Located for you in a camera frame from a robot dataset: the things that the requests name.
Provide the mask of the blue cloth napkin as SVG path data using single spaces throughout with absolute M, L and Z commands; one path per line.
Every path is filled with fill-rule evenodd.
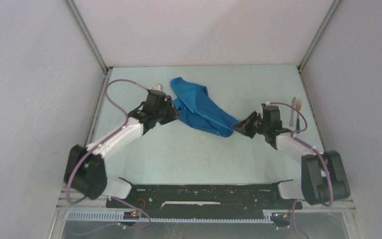
M 234 133 L 233 126 L 240 121 L 211 100 L 206 86 L 185 81 L 182 77 L 172 79 L 170 86 L 177 96 L 173 102 L 181 122 L 220 137 L 230 137 Z

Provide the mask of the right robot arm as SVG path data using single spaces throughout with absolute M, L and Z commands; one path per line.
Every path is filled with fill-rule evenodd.
M 233 129 L 249 138 L 264 136 L 275 150 L 286 153 L 301 169 L 300 180 L 277 183 L 269 200 L 275 208 L 284 207 L 290 199 L 305 201 L 310 205 L 333 205 L 336 200 L 350 197 L 350 187 L 341 155 L 335 151 L 319 151 L 315 146 L 298 138 L 299 129 L 283 127 L 279 102 L 262 104 L 262 112 L 252 112 Z

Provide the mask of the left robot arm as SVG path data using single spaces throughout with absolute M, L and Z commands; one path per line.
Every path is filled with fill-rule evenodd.
M 133 184 L 109 175 L 106 168 L 110 159 L 156 124 L 164 125 L 179 117 L 171 96 L 160 90 L 148 90 L 146 100 L 127 113 L 125 121 L 113 131 L 87 146 L 71 148 L 64 174 L 68 189 L 76 189 L 90 199 L 117 197 L 123 206 L 134 206 L 137 193 L 132 190 Z

